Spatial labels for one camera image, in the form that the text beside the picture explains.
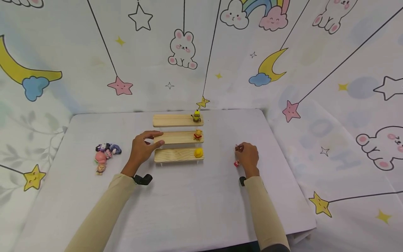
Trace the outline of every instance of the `yellow duck figurine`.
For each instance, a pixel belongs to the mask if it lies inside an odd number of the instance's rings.
[[[200,111],[198,109],[195,110],[195,113],[191,115],[193,117],[193,122],[197,123],[200,122]]]
[[[195,157],[196,158],[201,158],[203,156],[203,149],[202,148],[197,148],[195,150]]]

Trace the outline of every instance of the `beige sleeve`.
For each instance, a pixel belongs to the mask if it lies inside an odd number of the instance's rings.
[[[135,187],[133,178],[116,174],[71,239],[65,252],[102,252],[120,212]]]
[[[274,245],[283,244],[288,249],[287,237],[276,209],[264,187],[261,177],[250,177],[245,180],[249,194],[253,225],[261,250]]]

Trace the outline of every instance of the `white tablecloth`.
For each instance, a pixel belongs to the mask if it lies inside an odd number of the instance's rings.
[[[132,139],[151,130],[156,113],[76,115],[28,217],[16,251],[63,251],[126,163]],[[256,240],[247,193],[235,168],[234,146],[258,147],[259,169],[287,234],[315,228],[309,208],[260,110],[203,111],[205,159],[162,167],[145,162],[138,174],[153,176],[126,203],[105,251],[198,251]],[[164,128],[165,131],[192,128]],[[123,152],[95,173],[95,146],[118,144]]]

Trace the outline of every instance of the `crescent moon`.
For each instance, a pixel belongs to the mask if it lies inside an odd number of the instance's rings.
[[[29,69],[18,64],[9,54],[4,43],[4,35],[0,36],[0,67],[3,71],[10,76],[15,82],[22,85],[25,78],[44,77],[48,81],[55,81],[62,78],[62,72],[60,71],[45,71]]]
[[[278,80],[279,78],[281,78],[286,72],[283,72],[281,74],[276,74],[273,72],[273,65],[276,62],[276,60],[283,54],[283,52],[285,52],[285,50],[287,50],[288,48],[284,48],[280,51],[277,51],[275,53],[273,53],[272,55],[270,55],[269,57],[267,57],[261,64],[259,67],[259,73],[264,73],[266,75],[268,75],[271,78],[271,82]]]

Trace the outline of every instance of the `minion figurine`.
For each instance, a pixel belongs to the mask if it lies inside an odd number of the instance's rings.
[[[193,122],[198,123],[201,121],[200,119],[200,111],[198,109],[195,110],[195,113],[191,115],[193,117]]]

